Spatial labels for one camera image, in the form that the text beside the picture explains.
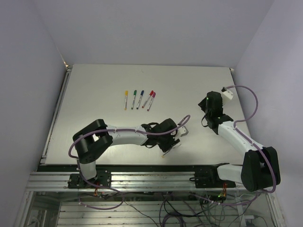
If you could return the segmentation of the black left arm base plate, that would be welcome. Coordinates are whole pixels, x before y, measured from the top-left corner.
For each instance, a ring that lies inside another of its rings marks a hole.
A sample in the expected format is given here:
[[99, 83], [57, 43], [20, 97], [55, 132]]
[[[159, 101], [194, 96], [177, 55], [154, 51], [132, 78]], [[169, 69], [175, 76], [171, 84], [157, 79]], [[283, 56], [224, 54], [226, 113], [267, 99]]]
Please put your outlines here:
[[71, 174], [68, 180], [68, 188], [69, 189], [88, 189], [95, 188], [92, 184], [98, 186], [110, 187], [111, 185], [111, 177], [112, 175], [109, 172], [105, 171], [97, 171], [97, 175], [87, 181], [87, 183], [80, 174]]

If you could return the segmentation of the green ended white pen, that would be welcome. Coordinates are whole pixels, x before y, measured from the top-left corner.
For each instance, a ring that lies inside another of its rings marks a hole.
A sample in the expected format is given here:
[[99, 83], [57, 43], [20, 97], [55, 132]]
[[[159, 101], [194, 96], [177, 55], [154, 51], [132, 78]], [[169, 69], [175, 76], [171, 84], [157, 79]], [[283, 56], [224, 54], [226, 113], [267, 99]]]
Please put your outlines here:
[[136, 100], [136, 95], [133, 95], [133, 100], [132, 100], [132, 106], [131, 106], [131, 110], [134, 109], [134, 105], [135, 105], [135, 100]]

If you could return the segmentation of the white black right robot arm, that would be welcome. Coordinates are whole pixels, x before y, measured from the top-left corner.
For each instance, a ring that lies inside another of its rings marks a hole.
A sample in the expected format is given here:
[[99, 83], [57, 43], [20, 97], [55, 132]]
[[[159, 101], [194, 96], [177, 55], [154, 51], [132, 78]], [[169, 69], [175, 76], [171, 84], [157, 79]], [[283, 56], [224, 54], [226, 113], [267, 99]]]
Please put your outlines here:
[[235, 121], [223, 113], [224, 97], [232, 99], [232, 93], [228, 90], [223, 93], [208, 92], [198, 106], [205, 113], [206, 126], [243, 155], [243, 164], [218, 166], [217, 171], [209, 175], [209, 183], [219, 187], [226, 180], [240, 183], [250, 192], [274, 192], [281, 182], [277, 151], [257, 143], [236, 127]]

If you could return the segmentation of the red ended white pen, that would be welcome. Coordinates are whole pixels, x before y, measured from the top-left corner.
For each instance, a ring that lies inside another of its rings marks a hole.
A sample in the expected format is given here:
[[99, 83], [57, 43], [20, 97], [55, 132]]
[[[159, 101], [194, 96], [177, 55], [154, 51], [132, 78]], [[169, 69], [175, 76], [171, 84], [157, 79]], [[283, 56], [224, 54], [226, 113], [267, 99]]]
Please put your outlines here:
[[150, 100], [151, 97], [152, 97], [152, 96], [149, 96], [149, 95], [148, 95], [147, 99], [145, 100], [145, 102], [144, 102], [143, 105], [142, 105], [142, 108], [144, 108], [144, 107], [147, 105], [147, 103], [148, 103], [148, 101]]

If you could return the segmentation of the yellow ended white pen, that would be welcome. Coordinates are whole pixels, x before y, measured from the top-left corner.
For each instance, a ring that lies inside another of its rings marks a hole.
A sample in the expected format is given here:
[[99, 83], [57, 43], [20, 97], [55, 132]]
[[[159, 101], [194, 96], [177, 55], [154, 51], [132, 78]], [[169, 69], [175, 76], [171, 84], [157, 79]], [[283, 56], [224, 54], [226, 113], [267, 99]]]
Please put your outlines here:
[[125, 95], [124, 110], [127, 110], [127, 100], [128, 100], [128, 96]]

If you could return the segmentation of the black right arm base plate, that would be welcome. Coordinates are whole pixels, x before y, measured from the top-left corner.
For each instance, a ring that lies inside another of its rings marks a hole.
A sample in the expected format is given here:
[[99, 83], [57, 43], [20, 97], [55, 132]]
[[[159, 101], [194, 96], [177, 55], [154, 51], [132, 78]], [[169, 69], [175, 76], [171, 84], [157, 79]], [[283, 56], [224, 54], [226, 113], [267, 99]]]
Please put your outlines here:
[[211, 172], [195, 172], [189, 179], [195, 183], [196, 188], [235, 188], [236, 183], [228, 180], [221, 180], [217, 174]]

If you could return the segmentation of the orange ended white pen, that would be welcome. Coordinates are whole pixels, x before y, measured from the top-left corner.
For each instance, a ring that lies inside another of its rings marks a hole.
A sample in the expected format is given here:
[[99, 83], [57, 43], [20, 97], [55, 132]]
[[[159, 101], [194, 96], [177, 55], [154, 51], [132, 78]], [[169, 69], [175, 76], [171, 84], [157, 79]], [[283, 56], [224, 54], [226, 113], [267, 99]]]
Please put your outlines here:
[[167, 154], [169, 154], [171, 151], [175, 150], [176, 148], [178, 148], [180, 146], [181, 146], [181, 144], [177, 144], [177, 145], [173, 146], [170, 150], [164, 152], [161, 157], [164, 158]]

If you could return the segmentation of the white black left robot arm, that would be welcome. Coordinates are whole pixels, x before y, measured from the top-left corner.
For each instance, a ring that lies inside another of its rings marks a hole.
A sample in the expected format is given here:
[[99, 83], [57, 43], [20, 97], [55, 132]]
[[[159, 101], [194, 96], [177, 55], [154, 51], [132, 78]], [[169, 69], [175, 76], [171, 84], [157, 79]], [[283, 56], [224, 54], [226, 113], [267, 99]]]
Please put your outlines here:
[[86, 188], [91, 188], [96, 184], [96, 160], [111, 146], [128, 144], [147, 148], [158, 146], [163, 153], [172, 150], [180, 143], [179, 138], [187, 133], [184, 127], [177, 130], [176, 127], [176, 123], [171, 118], [161, 123], [141, 124], [127, 131], [123, 127], [107, 125], [102, 119], [93, 121], [72, 137], [76, 142], [77, 139], [92, 131], [102, 131], [82, 138], [75, 144], [82, 173], [80, 183]]

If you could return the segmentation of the blue ended white pen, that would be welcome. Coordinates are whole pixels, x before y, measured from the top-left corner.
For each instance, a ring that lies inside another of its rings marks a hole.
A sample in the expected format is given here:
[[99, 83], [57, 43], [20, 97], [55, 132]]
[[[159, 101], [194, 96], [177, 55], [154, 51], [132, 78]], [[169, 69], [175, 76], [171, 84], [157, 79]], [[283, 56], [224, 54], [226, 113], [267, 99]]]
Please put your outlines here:
[[136, 109], [137, 109], [137, 110], [140, 108], [140, 105], [141, 105], [141, 102], [142, 102], [142, 98], [143, 98], [143, 96], [140, 95], [138, 104], [137, 104], [137, 106], [136, 106]]

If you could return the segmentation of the purple ended white pen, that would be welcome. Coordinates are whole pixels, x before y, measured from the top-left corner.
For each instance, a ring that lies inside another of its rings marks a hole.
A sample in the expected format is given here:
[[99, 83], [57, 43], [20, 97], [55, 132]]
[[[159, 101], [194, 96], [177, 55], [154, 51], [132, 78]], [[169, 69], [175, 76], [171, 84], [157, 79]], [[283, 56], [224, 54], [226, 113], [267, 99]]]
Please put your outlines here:
[[149, 112], [149, 111], [150, 111], [150, 109], [151, 109], [151, 106], [152, 106], [153, 100], [154, 100], [154, 98], [152, 98], [152, 97], [151, 97], [151, 100], [150, 100], [149, 105], [148, 105], [148, 108], [147, 108], [147, 111], [148, 111], [148, 112]]

